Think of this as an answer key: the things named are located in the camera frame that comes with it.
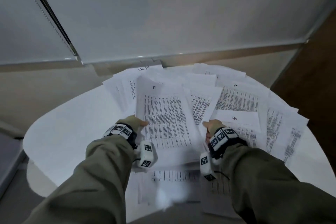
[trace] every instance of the person's right arm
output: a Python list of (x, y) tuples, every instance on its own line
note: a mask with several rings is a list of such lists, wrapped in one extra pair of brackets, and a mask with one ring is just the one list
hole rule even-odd
[(248, 224), (336, 223), (336, 198), (300, 182), (263, 150), (229, 146), (221, 168), (230, 179), (233, 208)]

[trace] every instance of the sleeve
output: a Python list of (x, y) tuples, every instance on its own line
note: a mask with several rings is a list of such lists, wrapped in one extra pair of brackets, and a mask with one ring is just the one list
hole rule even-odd
[(336, 222), (336, 198), (300, 182), (263, 150), (229, 146), (221, 168), (230, 180), (233, 208), (248, 224)]
[(125, 190), (133, 159), (133, 149), (122, 136), (93, 141), (73, 175), (24, 223), (126, 223)]

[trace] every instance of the person's left arm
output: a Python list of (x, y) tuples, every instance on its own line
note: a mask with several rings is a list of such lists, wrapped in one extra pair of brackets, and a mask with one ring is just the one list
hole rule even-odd
[[(147, 125), (134, 116), (118, 122), (130, 125), (133, 131)], [(126, 223), (125, 190), (133, 160), (133, 148), (120, 135), (93, 141), (73, 175), (24, 223)]]

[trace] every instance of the stack of paper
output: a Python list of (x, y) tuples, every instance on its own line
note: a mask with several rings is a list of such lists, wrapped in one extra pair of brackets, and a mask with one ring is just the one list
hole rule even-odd
[(259, 82), (223, 66), (163, 69), (160, 61), (141, 62), (103, 84), (124, 117), (135, 114), (149, 122), (136, 142), (151, 141), (157, 161), (149, 172), (130, 177), (140, 204), (166, 208), (175, 202), (200, 201), (204, 212), (238, 217), (225, 176), (214, 182), (200, 177), (199, 156), (207, 150), (202, 122), (221, 120), (250, 147), (286, 163), (308, 122)]

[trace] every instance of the olive green sleeve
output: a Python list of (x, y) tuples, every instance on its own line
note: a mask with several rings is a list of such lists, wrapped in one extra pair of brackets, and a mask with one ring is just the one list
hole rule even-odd
[(221, 168), (230, 179), (233, 208), (248, 224), (336, 222), (336, 198), (300, 182), (263, 150), (229, 146)]
[(24, 223), (125, 223), (125, 190), (133, 159), (133, 149), (122, 136), (93, 141), (73, 175)]

